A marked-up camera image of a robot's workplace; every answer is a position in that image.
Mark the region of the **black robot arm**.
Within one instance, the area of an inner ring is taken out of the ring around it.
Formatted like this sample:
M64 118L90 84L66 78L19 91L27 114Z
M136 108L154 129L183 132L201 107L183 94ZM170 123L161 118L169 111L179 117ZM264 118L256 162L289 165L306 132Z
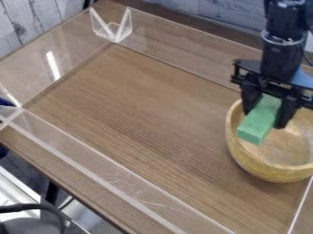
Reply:
M231 83L241 89L243 112L266 94L281 100L274 127L286 127L301 108L313 110L313 75L302 70L308 34L313 32L313 0L264 0L262 58L234 60Z

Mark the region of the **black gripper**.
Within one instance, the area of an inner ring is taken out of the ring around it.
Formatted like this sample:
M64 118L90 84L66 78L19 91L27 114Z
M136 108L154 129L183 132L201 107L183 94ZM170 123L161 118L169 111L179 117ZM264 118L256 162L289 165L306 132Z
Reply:
M265 94L281 99L276 128L284 129L297 109L313 110L313 98L305 95L306 90L313 90L313 76L301 69L306 35L282 38L264 30L262 41L261 59L234 60L231 83L241 89L245 114Z

